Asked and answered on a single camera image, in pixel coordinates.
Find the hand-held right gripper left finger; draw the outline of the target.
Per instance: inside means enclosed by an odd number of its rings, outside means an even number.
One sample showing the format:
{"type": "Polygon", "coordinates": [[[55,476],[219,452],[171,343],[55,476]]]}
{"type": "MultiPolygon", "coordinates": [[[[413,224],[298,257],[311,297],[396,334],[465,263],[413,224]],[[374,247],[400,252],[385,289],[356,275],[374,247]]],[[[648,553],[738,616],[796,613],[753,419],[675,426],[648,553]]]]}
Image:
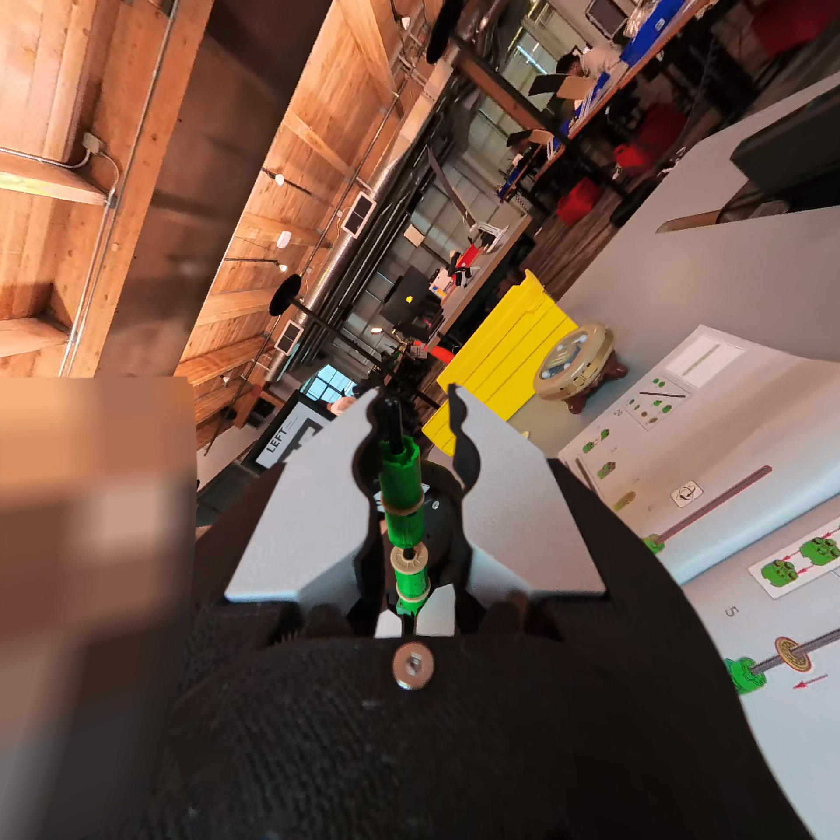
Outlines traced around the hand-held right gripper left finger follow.
{"type": "Polygon", "coordinates": [[[361,457],[375,441],[369,390],[277,464],[281,471],[224,593],[231,603],[291,602],[348,615],[382,599],[382,538],[361,457]]]}

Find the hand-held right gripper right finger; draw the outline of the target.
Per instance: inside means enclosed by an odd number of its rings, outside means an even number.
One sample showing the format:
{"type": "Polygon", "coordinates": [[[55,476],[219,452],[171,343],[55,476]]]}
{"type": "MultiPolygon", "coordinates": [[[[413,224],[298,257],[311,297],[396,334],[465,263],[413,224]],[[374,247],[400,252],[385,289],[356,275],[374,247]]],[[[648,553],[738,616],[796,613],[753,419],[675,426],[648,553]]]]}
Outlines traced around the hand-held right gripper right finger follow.
{"type": "Polygon", "coordinates": [[[461,385],[448,388],[453,467],[464,484],[467,592],[489,608],[606,592],[548,459],[461,385]]]}

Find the toy bamboo stalk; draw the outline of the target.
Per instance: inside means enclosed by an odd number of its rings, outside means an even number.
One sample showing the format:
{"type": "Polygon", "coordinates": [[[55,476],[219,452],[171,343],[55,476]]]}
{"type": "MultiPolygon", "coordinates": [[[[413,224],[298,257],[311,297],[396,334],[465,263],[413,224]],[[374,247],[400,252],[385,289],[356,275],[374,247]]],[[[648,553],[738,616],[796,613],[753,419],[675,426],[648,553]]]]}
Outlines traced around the toy bamboo stalk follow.
{"type": "MultiPolygon", "coordinates": [[[[399,453],[403,448],[402,437],[406,435],[403,432],[400,403],[394,398],[386,397],[377,417],[381,423],[379,443],[389,441],[392,452],[399,453]]],[[[395,575],[395,612],[399,616],[416,618],[417,612],[432,591],[427,569],[428,551],[424,544],[425,528],[422,510],[424,491],[419,508],[406,516],[386,512],[383,509],[381,488],[380,503],[384,512],[387,536],[392,545],[390,562],[395,575]]]]}

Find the large green cylinder brick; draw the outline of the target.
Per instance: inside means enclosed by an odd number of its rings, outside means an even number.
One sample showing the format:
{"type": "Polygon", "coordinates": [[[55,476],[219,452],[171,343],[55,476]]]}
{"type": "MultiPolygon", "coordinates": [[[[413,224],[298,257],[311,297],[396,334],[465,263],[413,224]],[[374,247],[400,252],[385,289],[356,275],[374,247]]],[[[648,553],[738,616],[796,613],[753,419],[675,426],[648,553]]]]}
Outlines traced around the large green cylinder brick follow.
{"type": "Polygon", "coordinates": [[[419,508],[424,498],[420,454],[413,439],[402,436],[402,450],[392,452],[389,441],[379,443],[381,503],[386,512],[406,516],[419,508]]]}

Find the curved desk lamp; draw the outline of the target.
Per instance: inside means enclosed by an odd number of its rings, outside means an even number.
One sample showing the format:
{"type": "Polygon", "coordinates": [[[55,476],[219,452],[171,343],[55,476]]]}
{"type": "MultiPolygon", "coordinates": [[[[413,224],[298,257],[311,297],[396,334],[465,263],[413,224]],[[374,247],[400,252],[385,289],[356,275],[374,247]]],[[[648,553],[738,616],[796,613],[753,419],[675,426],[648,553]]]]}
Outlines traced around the curved desk lamp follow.
{"type": "Polygon", "coordinates": [[[497,227],[489,222],[477,218],[469,209],[467,204],[457,194],[454,187],[450,184],[440,163],[434,156],[432,148],[427,146],[427,160],[430,164],[437,180],[440,182],[448,199],[458,209],[465,226],[468,228],[469,242],[491,254],[498,250],[501,240],[504,238],[508,227],[497,227]]]}

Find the black desk device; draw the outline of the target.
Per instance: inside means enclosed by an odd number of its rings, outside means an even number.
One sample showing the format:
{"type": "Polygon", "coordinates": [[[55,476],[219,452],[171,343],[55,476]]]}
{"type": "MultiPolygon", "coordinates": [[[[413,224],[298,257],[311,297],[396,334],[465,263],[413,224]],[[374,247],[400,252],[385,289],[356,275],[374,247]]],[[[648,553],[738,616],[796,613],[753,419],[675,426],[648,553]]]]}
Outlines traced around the black desk device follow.
{"type": "Polygon", "coordinates": [[[830,91],[742,140],[730,162],[765,196],[838,204],[839,100],[830,91]]]}

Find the framed marker sign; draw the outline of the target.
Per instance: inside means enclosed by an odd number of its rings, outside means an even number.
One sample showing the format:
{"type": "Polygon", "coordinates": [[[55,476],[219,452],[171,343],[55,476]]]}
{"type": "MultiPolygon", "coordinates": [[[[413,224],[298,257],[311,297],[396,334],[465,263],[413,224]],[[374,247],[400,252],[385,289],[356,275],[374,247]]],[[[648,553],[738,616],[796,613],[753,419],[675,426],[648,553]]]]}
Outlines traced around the framed marker sign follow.
{"type": "Polygon", "coordinates": [[[326,401],[313,400],[308,395],[294,392],[249,450],[244,466],[261,474],[285,463],[331,423],[334,416],[329,406],[326,401]]]}

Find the round tan toy pot base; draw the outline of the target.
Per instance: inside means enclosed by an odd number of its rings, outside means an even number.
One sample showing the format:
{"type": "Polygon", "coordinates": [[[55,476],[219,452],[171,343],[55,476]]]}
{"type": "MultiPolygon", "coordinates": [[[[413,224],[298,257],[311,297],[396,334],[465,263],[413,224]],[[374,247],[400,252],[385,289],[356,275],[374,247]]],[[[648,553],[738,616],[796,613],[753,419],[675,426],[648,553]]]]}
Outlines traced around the round tan toy pot base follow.
{"type": "Polygon", "coordinates": [[[620,381],[627,374],[627,366],[616,353],[613,331],[591,322],[563,336],[551,349],[532,387],[538,398],[562,402],[577,416],[603,384],[620,381]]]}

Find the building instruction booklet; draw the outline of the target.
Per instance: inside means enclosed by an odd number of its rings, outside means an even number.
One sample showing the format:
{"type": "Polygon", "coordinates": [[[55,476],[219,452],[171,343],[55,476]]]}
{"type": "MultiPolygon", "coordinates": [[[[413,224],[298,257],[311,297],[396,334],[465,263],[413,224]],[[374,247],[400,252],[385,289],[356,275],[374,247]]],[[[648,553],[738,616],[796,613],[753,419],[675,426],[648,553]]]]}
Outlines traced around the building instruction booklet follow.
{"type": "Polygon", "coordinates": [[[838,838],[838,364],[699,326],[558,453],[682,587],[783,793],[838,838]]]}

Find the black floor lamp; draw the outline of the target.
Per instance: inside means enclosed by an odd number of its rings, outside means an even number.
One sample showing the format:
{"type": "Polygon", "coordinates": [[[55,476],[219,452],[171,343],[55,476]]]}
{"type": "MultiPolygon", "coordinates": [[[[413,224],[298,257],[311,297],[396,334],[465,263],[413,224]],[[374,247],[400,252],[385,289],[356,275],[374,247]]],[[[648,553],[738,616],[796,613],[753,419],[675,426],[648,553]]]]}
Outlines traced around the black floor lamp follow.
{"type": "Polygon", "coordinates": [[[419,388],[405,378],[401,372],[394,368],[389,368],[381,359],[376,358],[372,353],[352,341],[352,339],[344,336],[341,331],[335,329],[332,325],[324,321],[320,316],[305,306],[304,303],[298,299],[300,288],[301,277],[299,275],[291,275],[289,278],[284,280],[270,300],[269,314],[272,317],[279,317],[289,308],[296,308],[299,312],[307,316],[309,320],[316,323],[328,335],[333,337],[335,340],[340,341],[349,349],[355,351],[366,361],[369,361],[381,372],[382,376],[390,376],[394,381],[404,386],[415,398],[422,400],[426,405],[430,406],[434,410],[438,410],[440,408],[439,403],[419,390],[419,388]]]}

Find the grey background table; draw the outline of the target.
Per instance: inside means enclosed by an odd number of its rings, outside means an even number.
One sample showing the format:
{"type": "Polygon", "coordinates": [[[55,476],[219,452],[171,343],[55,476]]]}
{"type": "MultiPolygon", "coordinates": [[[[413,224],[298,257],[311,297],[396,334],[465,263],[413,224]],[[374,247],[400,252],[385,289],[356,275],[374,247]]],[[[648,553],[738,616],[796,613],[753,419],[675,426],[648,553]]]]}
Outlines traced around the grey background table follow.
{"type": "Polygon", "coordinates": [[[429,341],[425,343],[425,348],[429,353],[439,345],[443,336],[455,325],[532,222],[533,218],[530,214],[524,215],[516,224],[505,228],[503,236],[490,252],[483,250],[479,253],[471,266],[472,276],[467,281],[466,287],[456,287],[444,300],[442,319],[436,329],[431,332],[429,341]]]}

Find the red beanbag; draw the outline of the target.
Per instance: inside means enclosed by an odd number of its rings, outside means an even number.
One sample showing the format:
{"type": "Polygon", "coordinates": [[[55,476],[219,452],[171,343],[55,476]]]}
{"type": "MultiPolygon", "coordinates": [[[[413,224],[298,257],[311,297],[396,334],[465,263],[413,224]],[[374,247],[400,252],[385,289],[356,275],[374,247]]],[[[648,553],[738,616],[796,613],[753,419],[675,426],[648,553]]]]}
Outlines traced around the red beanbag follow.
{"type": "Polygon", "coordinates": [[[819,36],[839,16],[838,1],[766,1],[750,28],[763,53],[782,56],[819,36]]]}
{"type": "Polygon", "coordinates": [[[686,114],[669,104],[659,102],[651,105],[632,139],[615,148],[616,166],[630,175],[651,171],[677,141],[687,121],[686,114]]]}
{"type": "Polygon", "coordinates": [[[556,208],[557,218],[568,228],[579,223],[603,195],[603,189],[590,178],[584,177],[566,194],[556,208]]]}

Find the long wooden workbench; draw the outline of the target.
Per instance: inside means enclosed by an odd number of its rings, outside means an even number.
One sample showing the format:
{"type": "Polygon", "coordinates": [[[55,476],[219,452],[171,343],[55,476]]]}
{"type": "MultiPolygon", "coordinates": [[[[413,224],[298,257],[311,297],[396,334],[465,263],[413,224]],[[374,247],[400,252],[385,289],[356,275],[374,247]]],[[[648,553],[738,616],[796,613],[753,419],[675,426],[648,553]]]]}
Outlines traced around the long wooden workbench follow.
{"type": "Polygon", "coordinates": [[[556,162],[563,152],[569,148],[570,142],[588,127],[596,118],[604,114],[613,104],[619,93],[629,88],[631,83],[665,50],[666,46],[688,25],[688,23],[705,13],[713,2],[686,2],[677,16],[665,27],[661,35],[654,42],[647,54],[635,65],[629,67],[622,61],[617,64],[611,74],[602,74],[597,79],[589,79],[584,83],[580,99],[580,106],[573,111],[569,120],[561,123],[556,132],[538,126],[535,129],[523,129],[507,137],[508,145],[514,146],[519,142],[534,144],[538,149],[546,150],[546,160],[533,179],[537,181],[548,173],[551,165],[556,162]]]}

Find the blue plastic bin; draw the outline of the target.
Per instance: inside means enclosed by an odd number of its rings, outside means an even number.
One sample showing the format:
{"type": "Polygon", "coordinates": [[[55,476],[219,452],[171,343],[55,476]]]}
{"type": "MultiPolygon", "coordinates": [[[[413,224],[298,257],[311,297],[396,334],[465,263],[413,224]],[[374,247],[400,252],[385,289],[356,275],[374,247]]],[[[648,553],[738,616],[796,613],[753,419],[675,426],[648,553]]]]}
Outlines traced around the blue plastic bin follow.
{"type": "Polygon", "coordinates": [[[628,67],[635,66],[685,4],[686,1],[640,3],[626,21],[623,30],[628,41],[621,52],[621,61],[628,67]]]}

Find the silver ventilation duct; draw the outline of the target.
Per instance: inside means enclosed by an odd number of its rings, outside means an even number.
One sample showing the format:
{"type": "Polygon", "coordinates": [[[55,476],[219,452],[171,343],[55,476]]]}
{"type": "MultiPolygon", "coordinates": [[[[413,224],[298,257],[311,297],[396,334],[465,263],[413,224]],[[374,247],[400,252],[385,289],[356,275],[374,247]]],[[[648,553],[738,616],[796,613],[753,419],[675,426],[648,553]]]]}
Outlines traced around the silver ventilation duct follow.
{"type": "Polygon", "coordinates": [[[396,226],[424,179],[428,142],[441,120],[447,89],[457,64],[458,48],[438,61],[414,105],[405,116],[387,156],[377,168],[368,192],[357,195],[342,216],[341,234],[315,284],[302,298],[295,297],[275,316],[297,314],[284,323],[265,371],[248,376],[254,392],[276,382],[287,366],[302,364],[320,348],[322,340],[341,340],[352,350],[354,342],[341,333],[340,321],[353,307],[352,299],[364,283],[368,269],[395,235],[396,226]]]}

